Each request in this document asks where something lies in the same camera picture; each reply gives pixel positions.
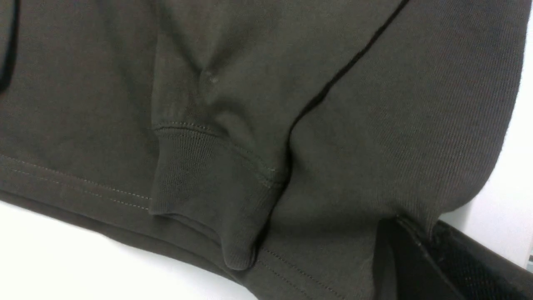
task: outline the black mesh fabric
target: black mesh fabric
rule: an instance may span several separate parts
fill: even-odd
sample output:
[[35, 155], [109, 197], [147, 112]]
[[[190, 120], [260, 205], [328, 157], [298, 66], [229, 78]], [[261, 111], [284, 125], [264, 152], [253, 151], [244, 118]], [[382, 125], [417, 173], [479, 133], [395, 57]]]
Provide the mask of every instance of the black mesh fabric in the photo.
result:
[[498, 271], [496, 265], [487, 264], [481, 254], [477, 257], [468, 245], [458, 239], [459, 235], [462, 234], [451, 227], [443, 224], [436, 226], [433, 231], [430, 253], [442, 272], [466, 299], [530, 299], [527, 292], [518, 290]]

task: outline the ribbed cuff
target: ribbed cuff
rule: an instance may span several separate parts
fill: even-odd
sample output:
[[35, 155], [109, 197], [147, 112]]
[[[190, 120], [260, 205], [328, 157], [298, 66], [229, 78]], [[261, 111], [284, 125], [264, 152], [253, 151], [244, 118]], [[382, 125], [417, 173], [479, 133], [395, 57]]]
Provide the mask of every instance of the ribbed cuff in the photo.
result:
[[274, 206], [279, 183], [226, 141], [183, 129], [161, 129], [159, 161], [149, 211], [215, 232], [227, 266], [244, 270]]

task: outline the stitching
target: stitching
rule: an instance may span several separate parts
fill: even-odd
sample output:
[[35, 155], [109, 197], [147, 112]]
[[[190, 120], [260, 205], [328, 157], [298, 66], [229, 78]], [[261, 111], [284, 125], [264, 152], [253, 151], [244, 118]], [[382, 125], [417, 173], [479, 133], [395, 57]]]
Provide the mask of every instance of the stitching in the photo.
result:
[[379, 37], [383, 34], [383, 32], [387, 29], [387, 27], [394, 21], [396, 16], [403, 10], [403, 8], [407, 5], [409, 0], [401, 0], [401, 2], [398, 4], [398, 6], [394, 9], [392, 14], [385, 20], [385, 23], [383, 23], [372, 35], [368, 43], [357, 53], [354, 54], [354, 56], [348, 61], [346, 65], [344, 65], [334, 76], [331, 80], [329, 80], [324, 87], [322, 87], [321, 90], [319, 90], [318, 94], [316, 94], [311, 101], [309, 101], [303, 109], [300, 111], [298, 116], [294, 119], [292, 122], [290, 128], [289, 128], [289, 135], [291, 136], [293, 133], [294, 128], [297, 124], [299, 124], [300, 120], [309, 114], [310, 111], [318, 107], [322, 102], [326, 100], [328, 97], [328, 94], [330, 93], [330, 90], [334, 88], [334, 86], [339, 82], [342, 78], [345, 77], [345, 75], [357, 64], [357, 62], [363, 57], [376, 43], [376, 41], [379, 39]]
[[105, 186], [105, 185], [102, 185], [102, 184], [99, 184], [99, 183], [96, 183], [94, 181], [90, 181], [90, 180], [87, 180], [87, 179], [84, 179], [84, 178], [79, 178], [79, 177], [76, 177], [76, 176], [73, 176], [73, 175], [70, 175], [70, 174], [65, 174], [65, 173], [61, 173], [61, 172], [56, 171], [56, 170], [52, 170], [52, 169], [48, 169], [48, 168], [45, 168], [45, 167], [41, 167], [40, 165], [35, 165], [35, 164], [31, 164], [29, 162], [17, 160], [17, 159], [14, 159], [12, 157], [5, 156], [3, 154], [0, 154], [0, 157], [3, 157], [5, 159], [7, 159], [7, 160], [23, 163], [23, 164], [26, 164], [26, 165], [29, 165], [29, 166], [32, 166], [32, 167], [35, 167], [35, 168], [39, 168], [39, 169], [43, 169], [43, 170], [46, 170], [46, 171], [50, 171], [50, 172], [53, 172], [53, 173], [56, 173], [56, 174], [60, 174], [60, 175], [63, 175], [63, 176], [67, 176], [67, 177], [70, 177], [70, 178], [78, 179], [78, 180], [84, 181], [84, 182], [89, 183], [89, 184], [93, 184], [93, 185], [96, 185], [96, 186], [103, 187], [103, 188], [105, 188], [107, 190], [110, 190], [110, 191], [114, 191], [114, 192], [130, 195], [130, 196], [143, 198], [143, 199], [146, 199], [146, 200], [151, 200], [150, 197], [141, 196], [141, 195], [137, 195], [137, 194], [134, 194], [134, 193], [121, 191], [121, 190], [118, 190], [116, 188], [108, 187], [108, 186]]
[[193, 123], [187, 123], [187, 122], [164, 122], [164, 123], [156, 125], [156, 127], [163, 126], [165, 124], [179, 124], [179, 125], [183, 125], [183, 126], [191, 126], [191, 127], [200, 128], [200, 129], [203, 129], [203, 130], [207, 130], [209, 132], [211, 131], [211, 129], [209, 129], [207, 127], [204, 127], [204, 126], [201, 126], [201, 125], [196, 125], [196, 124], [193, 124]]
[[[168, 123], [161, 123], [161, 124], [158, 124], [158, 125], [155, 126], [155, 128], [156, 128], [156, 130], [159, 130], [159, 129], [164, 128], [164, 127], [165, 127], [166, 125], [168, 125], [168, 124], [178, 124], [178, 125], [184, 125], [184, 126], [191, 126], [191, 127], [200, 128], [200, 129], [203, 129], [203, 130], [208, 131], [208, 132], [211, 133], [214, 137], [226, 141], [225, 139], [223, 139], [223, 138], [221, 138], [221, 137], [215, 135], [215, 134], [214, 134], [209, 128], [204, 127], [204, 126], [200, 126], [200, 125], [196, 125], [196, 124], [192, 124], [192, 123], [184, 123], [184, 122], [168, 122]], [[244, 153], [247, 153], [247, 154], [249, 154], [249, 155], [255, 157], [255, 158], [257, 159], [257, 161], [259, 162], [259, 164], [261, 165], [261, 167], [263, 167], [264, 169], [266, 169], [266, 170], [268, 170], [268, 171], [271, 171], [271, 172], [276, 172], [276, 171], [277, 171], [277, 169], [275, 169], [275, 168], [274, 168], [274, 169], [273, 169], [273, 168], [269, 168], [269, 167], [267, 166], [267, 164], [265, 164], [265, 163], [263, 162], [263, 160], [261, 160], [260, 157], [258, 157], [258, 156], [255, 155], [254, 153], [252, 153], [250, 150], [244, 149], [244, 148], [242, 148], [241, 146], [238, 146], [238, 145], [236, 145], [236, 144], [234, 144], [234, 143], [232, 143], [232, 142], [228, 142], [228, 144], [230, 144], [230, 145], [231, 145], [232, 147], [234, 147], [234, 148], [237, 148], [237, 149], [241, 150], [241, 151], [244, 152]]]
[[297, 270], [300, 274], [304, 275], [305, 277], [311, 279], [314, 283], [318, 284], [319, 286], [325, 288], [326, 290], [332, 292], [335, 296], [337, 296], [337, 298], [339, 299], [342, 299], [342, 300], [345, 300], [346, 298], [344, 296], [342, 296], [341, 294], [339, 294], [337, 291], [335, 291], [334, 289], [330, 288], [329, 286], [325, 285], [324, 283], [316, 280], [315, 278], [313, 278], [311, 275], [305, 273], [304, 271], [300, 270], [297, 266], [291, 264], [290, 262], [286, 261], [285, 259], [283, 259], [281, 256], [275, 254], [274, 252], [271, 252], [270, 250], [268, 249], [265, 249], [265, 248], [262, 248], [265, 252], [267, 252], [268, 254], [272, 255], [273, 257], [277, 258], [278, 260], [282, 261], [283, 263], [287, 264], [288, 266], [290, 266], [291, 268]]
[[313, 298], [311, 298], [311, 296], [309, 296], [306, 292], [304, 292], [304, 290], [302, 290], [301, 288], [297, 287], [294, 283], [290, 282], [287, 278], [283, 277], [283, 275], [279, 274], [278, 272], [274, 271], [274, 269], [272, 269], [271, 267], [269, 267], [266, 263], [262, 262], [261, 260], [257, 260], [258, 263], [260, 263], [261, 265], [263, 265], [267, 270], [269, 270], [270, 272], [274, 273], [274, 275], [276, 275], [277, 277], [279, 277], [281, 280], [283, 280], [286, 284], [290, 285], [291, 287], [293, 287], [294, 289], [296, 289], [297, 291], [301, 292], [305, 298], [309, 299], [309, 300], [313, 300]]
[[93, 195], [93, 196], [97, 196], [97, 197], [100, 197], [100, 198], [102, 198], [102, 199], [111, 200], [111, 201], [113, 201], [113, 202], [117, 202], [117, 203], [120, 203], [120, 204], [123, 204], [123, 205], [127, 205], [127, 206], [131, 206], [131, 207], [135, 207], [135, 208], [140, 208], [140, 209], [148, 210], [148, 208], [143, 207], [143, 206], [139, 206], [139, 205], [135, 205], [135, 204], [131, 204], [131, 203], [122, 202], [122, 201], [119, 201], [119, 200], [116, 200], [116, 199], [113, 199], [113, 198], [108, 198], [108, 197], [105, 197], [105, 196], [102, 196], [102, 195], [99, 195], [99, 194], [95, 194], [95, 193], [91, 193], [91, 192], [86, 191], [86, 190], [82, 190], [82, 189], [77, 188], [77, 187], [73, 187], [73, 186], [70, 186], [70, 185], [66, 185], [66, 184], [61, 183], [61, 182], [59, 182], [59, 181], [50, 180], [50, 179], [48, 179], [48, 178], [43, 178], [43, 177], [35, 176], [35, 175], [30, 174], [30, 173], [26, 173], [26, 172], [23, 172], [23, 171], [20, 171], [20, 170], [15, 170], [15, 169], [11, 169], [11, 168], [5, 167], [5, 166], [3, 166], [3, 165], [0, 165], [0, 168], [6, 169], [6, 170], [10, 170], [10, 171], [13, 171], [13, 172], [17, 172], [17, 173], [21, 173], [21, 174], [24, 174], [24, 175], [29, 176], [29, 177], [35, 177], [35, 178], [38, 178], [38, 179], [41, 179], [41, 180], [44, 180], [44, 181], [48, 181], [48, 182], [51, 182], [51, 183], [59, 184], [59, 185], [65, 186], [65, 187], [69, 187], [69, 188], [71, 188], [71, 189], [73, 189], [73, 190], [75, 190], [75, 191], [82, 192], [82, 193], [89, 194], [89, 195]]
[[[6, 159], [11, 159], [13, 161], [18, 161], [18, 162], [21, 162], [21, 163], [25, 163], [25, 164], [28, 164], [28, 165], [31, 165], [33, 167], [37, 167], [37, 168], [41, 168], [41, 169], [45, 169], [45, 170], [48, 170], [48, 171], [53, 171], [55, 173], [59, 173], [61, 175], [66, 175], [66, 174], [63, 174], [63, 173], [60, 173], [60, 172], [57, 172], [57, 171], [54, 171], [54, 170], [50, 170], [50, 169], [47, 169], [45, 167], [40, 167], [38, 165], [33, 165], [33, 164], [30, 164], [30, 163], [27, 163], [27, 162], [23, 162], [23, 161], [19, 161], [19, 160], [16, 160], [16, 159], [12, 159], [11, 157], [7, 157], [5, 155], [2, 155], [0, 154], [0, 156], [3, 156], [4, 158]], [[81, 192], [81, 193], [84, 193], [84, 194], [88, 194], [88, 195], [92, 195], [92, 196], [97, 196], [99, 198], [102, 198], [102, 199], [106, 199], [106, 200], [110, 200], [112, 202], [116, 202], [116, 203], [119, 203], [119, 204], [122, 204], [122, 205], [126, 205], [126, 206], [131, 206], [131, 207], [135, 207], [135, 208], [139, 208], [139, 209], [143, 209], [143, 210], [148, 210], [147, 207], [143, 207], [143, 206], [139, 206], [139, 205], [135, 205], [135, 204], [131, 204], [131, 203], [126, 203], [126, 202], [123, 202], [123, 201], [119, 201], [119, 200], [116, 200], [116, 199], [113, 199], [113, 198], [109, 198], [109, 197], [105, 197], [103, 195], [100, 195], [100, 194], [96, 194], [96, 193], [92, 193], [92, 192], [89, 192], [89, 191], [86, 191], [86, 190], [83, 190], [81, 188], [78, 188], [78, 187], [73, 187], [73, 186], [70, 186], [70, 185], [67, 185], [67, 184], [64, 184], [64, 183], [61, 183], [59, 181], [55, 181], [55, 180], [51, 180], [51, 179], [48, 179], [48, 178], [44, 178], [44, 177], [40, 177], [40, 176], [36, 176], [36, 175], [33, 175], [33, 174], [30, 174], [30, 173], [27, 173], [27, 172], [23, 172], [21, 170], [15, 170], [15, 169], [12, 169], [12, 168], [8, 168], [6, 166], [3, 166], [3, 165], [0, 165], [0, 168], [3, 168], [3, 169], [6, 169], [6, 170], [9, 170], [9, 171], [12, 171], [12, 172], [17, 172], [17, 173], [20, 173], [20, 174], [23, 174], [25, 176], [28, 176], [28, 177], [34, 177], [34, 178], [37, 178], [37, 179], [40, 179], [40, 180], [44, 180], [44, 181], [47, 181], [47, 182], [50, 182], [50, 183], [54, 183], [54, 184], [57, 184], [57, 185], [61, 185], [61, 186], [64, 186], [64, 187], [68, 187], [68, 188], [71, 188], [72, 190], [74, 191], [78, 191], [78, 192]], [[277, 259], [281, 260], [282, 262], [284, 262], [285, 264], [289, 265], [290, 267], [292, 268], [295, 268], [297, 269], [302, 275], [305, 275], [306, 277], [308, 277], [309, 279], [311, 279], [313, 282], [317, 283], [319, 286], [321, 287], [324, 287], [326, 288], [327, 290], [333, 292], [337, 297], [339, 297], [340, 299], [345, 299], [343, 296], [339, 295], [335, 290], [325, 286], [323, 283], [321, 283], [320, 281], [314, 279], [313, 277], [311, 277], [310, 275], [306, 274], [305, 272], [301, 271], [300, 269], [298, 269], [296, 266], [294, 266], [293, 264], [289, 263], [288, 261], [286, 261], [285, 259], [281, 258], [280, 256], [278, 256], [277, 254], [267, 250], [267, 249], [264, 249], [267, 253], [275, 256]], [[279, 277], [281, 280], [283, 280], [286, 284], [288, 284], [289, 286], [293, 287], [294, 289], [298, 290], [299, 292], [301, 292], [307, 299], [309, 300], [313, 300], [313, 298], [311, 298], [307, 293], [305, 293], [302, 289], [298, 288], [295, 284], [293, 284], [292, 282], [290, 282], [287, 278], [285, 278], [284, 276], [282, 276], [281, 274], [279, 274], [278, 272], [276, 272], [274, 269], [272, 269], [271, 267], [269, 267], [268, 265], [266, 265], [266, 263], [264, 263], [263, 261], [261, 260], [257, 260], [257, 262], [259, 262], [261, 265], [263, 265], [267, 270], [269, 270], [270, 272], [272, 272], [275, 276]]]

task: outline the olive green sweatshirt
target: olive green sweatshirt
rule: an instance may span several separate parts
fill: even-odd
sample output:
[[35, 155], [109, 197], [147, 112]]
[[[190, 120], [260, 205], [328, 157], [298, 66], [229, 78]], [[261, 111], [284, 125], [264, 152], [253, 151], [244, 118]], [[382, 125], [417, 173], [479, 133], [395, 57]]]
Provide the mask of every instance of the olive green sweatshirt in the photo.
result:
[[431, 235], [485, 184], [531, 5], [14, 3], [0, 4], [7, 201], [260, 300], [371, 299], [384, 281], [407, 297], [398, 261], [376, 277], [379, 224]]

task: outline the white surface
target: white surface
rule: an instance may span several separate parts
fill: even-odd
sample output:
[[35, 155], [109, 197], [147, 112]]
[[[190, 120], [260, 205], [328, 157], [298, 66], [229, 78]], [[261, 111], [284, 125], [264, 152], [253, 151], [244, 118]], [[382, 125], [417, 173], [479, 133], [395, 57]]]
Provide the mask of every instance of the white surface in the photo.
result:
[[[524, 267], [533, 240], [532, 25], [522, 84], [496, 169], [471, 204], [443, 217]], [[0, 299], [256, 298], [199, 268], [0, 201]]]
[[256, 300], [192, 265], [0, 202], [2, 300]]
[[533, 243], [533, 22], [502, 152], [485, 187], [445, 222], [522, 267]]

